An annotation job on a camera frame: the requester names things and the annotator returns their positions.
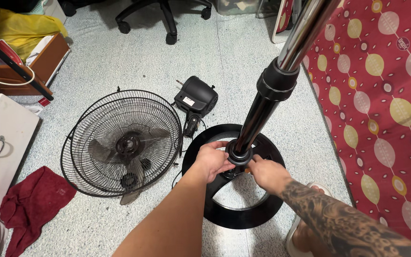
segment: foot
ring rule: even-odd
[[[317,186],[311,187],[314,190],[324,193],[324,190]],[[312,252],[313,256],[332,256],[328,247],[321,242],[320,238],[301,220],[293,234],[293,245],[301,252]]]

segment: speckled floor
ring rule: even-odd
[[[179,91],[175,80],[196,75],[215,85],[220,97],[204,118],[207,126],[242,124],[260,73],[283,46],[269,39],[274,17],[220,16],[214,9],[210,20],[203,20],[202,7],[183,3],[171,5],[179,31],[174,46],[165,44],[164,18],[157,4],[131,15],[127,19],[131,32],[121,34],[114,17],[127,5],[108,1],[88,6],[66,21],[72,52],[51,86],[55,100],[40,114],[43,123],[19,181],[43,165],[61,174],[59,158],[67,134],[89,105],[116,91],[117,86],[149,90],[171,101]],[[32,103],[40,97],[13,99]],[[331,138],[303,72],[292,96],[279,105],[262,133],[281,151],[295,179],[304,184],[322,182],[336,198],[351,204]],[[190,141],[185,140],[185,149]],[[169,193],[179,171],[180,167],[172,167],[127,206],[120,206],[118,198],[77,193],[43,226],[40,238],[22,256],[110,256]],[[215,199],[241,208],[263,194],[251,175],[244,175],[220,190]],[[286,204],[270,221],[249,230],[225,229],[204,219],[203,256],[288,256],[284,241],[293,221],[294,212]]]

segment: hand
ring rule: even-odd
[[[234,164],[228,161],[228,153],[217,148],[225,147],[227,141],[215,141],[206,143],[199,149],[196,161],[193,164],[198,170],[203,171],[207,183],[212,182],[220,172],[231,170]]]
[[[270,194],[280,196],[285,185],[292,180],[289,172],[280,163],[264,160],[259,155],[253,155],[248,167],[256,184]]]

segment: white slipper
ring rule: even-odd
[[[324,190],[324,194],[333,197],[331,191],[323,184],[319,182],[312,182],[307,185],[308,187],[317,186],[318,188]],[[296,220],[294,221],[293,226],[291,227],[288,238],[286,240],[286,250],[291,257],[313,257],[312,252],[301,252],[299,251],[293,244],[293,234],[296,231],[297,226],[299,225],[300,217],[296,216]]]

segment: plastic bag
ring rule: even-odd
[[[0,39],[25,62],[31,51],[45,37],[61,32],[68,33],[61,21],[47,15],[24,15],[0,8]]]

